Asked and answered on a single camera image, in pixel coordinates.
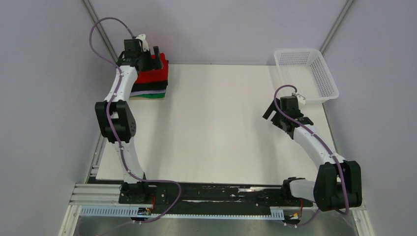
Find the white plastic basket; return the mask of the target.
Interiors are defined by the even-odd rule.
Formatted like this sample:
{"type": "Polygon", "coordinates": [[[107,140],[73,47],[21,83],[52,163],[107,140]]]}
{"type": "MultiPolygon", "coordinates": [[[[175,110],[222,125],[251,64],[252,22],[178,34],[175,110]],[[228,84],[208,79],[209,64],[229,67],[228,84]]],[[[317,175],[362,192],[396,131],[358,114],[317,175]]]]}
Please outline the white plastic basket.
{"type": "Polygon", "coordinates": [[[337,99],[339,90],[322,53],[317,49],[279,49],[274,59],[281,83],[293,85],[305,105],[337,99]]]}

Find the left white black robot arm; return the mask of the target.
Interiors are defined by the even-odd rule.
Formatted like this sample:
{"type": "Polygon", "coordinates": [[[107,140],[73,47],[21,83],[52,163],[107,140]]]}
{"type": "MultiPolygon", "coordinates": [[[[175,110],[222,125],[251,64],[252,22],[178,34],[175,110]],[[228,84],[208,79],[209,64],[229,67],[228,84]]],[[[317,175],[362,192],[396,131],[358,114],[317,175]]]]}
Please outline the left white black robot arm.
{"type": "Polygon", "coordinates": [[[138,75],[163,67],[159,48],[155,46],[154,54],[151,54],[145,37],[141,34],[124,41],[124,51],[115,64],[116,76],[110,92],[94,107],[101,135],[114,146],[122,166],[121,204],[143,204],[150,199],[148,181],[135,150],[137,125],[128,104],[138,75]]]}

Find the folded lavender t shirt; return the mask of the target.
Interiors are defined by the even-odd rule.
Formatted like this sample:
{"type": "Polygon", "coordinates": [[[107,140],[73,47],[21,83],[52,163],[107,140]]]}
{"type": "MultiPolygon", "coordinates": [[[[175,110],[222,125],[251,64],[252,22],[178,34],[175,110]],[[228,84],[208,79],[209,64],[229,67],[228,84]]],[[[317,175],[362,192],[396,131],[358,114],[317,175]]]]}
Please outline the folded lavender t shirt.
{"type": "Polygon", "coordinates": [[[165,94],[166,90],[165,89],[160,89],[160,90],[143,90],[143,91],[132,91],[130,93],[130,97],[133,96],[140,96],[140,95],[149,95],[149,94],[165,94]]]}

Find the aluminium frame rail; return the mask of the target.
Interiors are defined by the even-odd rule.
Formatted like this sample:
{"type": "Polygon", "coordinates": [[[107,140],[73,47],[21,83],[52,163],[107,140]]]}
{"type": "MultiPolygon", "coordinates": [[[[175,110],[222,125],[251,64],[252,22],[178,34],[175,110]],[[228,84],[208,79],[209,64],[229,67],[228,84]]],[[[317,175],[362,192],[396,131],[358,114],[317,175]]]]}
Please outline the aluminium frame rail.
{"type": "Polygon", "coordinates": [[[310,200],[284,197],[280,186],[229,185],[214,183],[151,184],[145,194],[133,195],[121,192],[120,184],[76,184],[70,202],[86,205],[111,206],[163,206],[175,204],[249,204],[257,207],[284,209],[312,208],[310,200]]]}

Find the folded green t shirt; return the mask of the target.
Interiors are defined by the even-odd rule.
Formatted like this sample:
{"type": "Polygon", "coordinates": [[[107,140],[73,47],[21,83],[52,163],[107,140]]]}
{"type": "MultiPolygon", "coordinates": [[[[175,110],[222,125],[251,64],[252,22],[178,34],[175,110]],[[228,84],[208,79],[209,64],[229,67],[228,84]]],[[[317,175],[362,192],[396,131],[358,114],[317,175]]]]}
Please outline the folded green t shirt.
{"type": "Polygon", "coordinates": [[[155,93],[155,94],[140,94],[135,95],[136,98],[143,98],[143,99],[164,99],[166,93],[155,93]]]}

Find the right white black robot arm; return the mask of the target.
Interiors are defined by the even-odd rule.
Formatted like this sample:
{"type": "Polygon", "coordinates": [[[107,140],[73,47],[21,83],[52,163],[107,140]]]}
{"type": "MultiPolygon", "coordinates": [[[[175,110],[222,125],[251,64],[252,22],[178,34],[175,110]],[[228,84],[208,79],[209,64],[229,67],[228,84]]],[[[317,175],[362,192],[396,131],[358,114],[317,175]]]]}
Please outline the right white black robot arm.
{"type": "Polygon", "coordinates": [[[305,116],[296,96],[276,98],[263,118],[285,132],[311,158],[318,168],[316,179],[290,177],[283,181],[281,199],[294,205],[302,199],[314,202],[319,210],[348,210],[362,205],[361,167],[333,151],[305,116]]]}

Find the red t shirt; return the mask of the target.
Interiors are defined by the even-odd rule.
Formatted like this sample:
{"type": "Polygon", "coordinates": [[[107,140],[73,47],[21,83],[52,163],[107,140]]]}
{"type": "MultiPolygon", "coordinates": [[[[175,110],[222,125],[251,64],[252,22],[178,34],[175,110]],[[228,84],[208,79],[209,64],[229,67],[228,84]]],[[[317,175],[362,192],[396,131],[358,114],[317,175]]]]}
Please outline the red t shirt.
{"type": "Polygon", "coordinates": [[[164,53],[160,54],[163,64],[162,69],[140,72],[135,84],[158,83],[168,85],[169,63],[164,53]]]}

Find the folded black t shirt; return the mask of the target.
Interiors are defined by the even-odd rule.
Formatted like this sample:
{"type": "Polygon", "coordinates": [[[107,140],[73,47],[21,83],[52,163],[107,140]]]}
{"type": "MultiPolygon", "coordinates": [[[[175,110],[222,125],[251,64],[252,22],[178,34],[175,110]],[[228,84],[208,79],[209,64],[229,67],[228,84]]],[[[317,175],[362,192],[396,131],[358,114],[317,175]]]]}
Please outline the folded black t shirt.
{"type": "Polygon", "coordinates": [[[151,82],[151,83],[134,83],[131,92],[165,90],[168,86],[168,80],[151,82]]]}

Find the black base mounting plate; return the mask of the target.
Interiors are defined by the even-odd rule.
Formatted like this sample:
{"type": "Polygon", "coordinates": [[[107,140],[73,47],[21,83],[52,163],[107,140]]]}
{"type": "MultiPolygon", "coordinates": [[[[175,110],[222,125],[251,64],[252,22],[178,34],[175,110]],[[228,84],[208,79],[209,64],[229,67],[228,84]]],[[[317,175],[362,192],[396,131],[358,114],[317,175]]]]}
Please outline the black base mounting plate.
{"type": "Polygon", "coordinates": [[[312,207],[281,185],[225,183],[123,183],[120,204],[151,205],[153,213],[180,215],[270,215],[271,207],[312,207]]]}

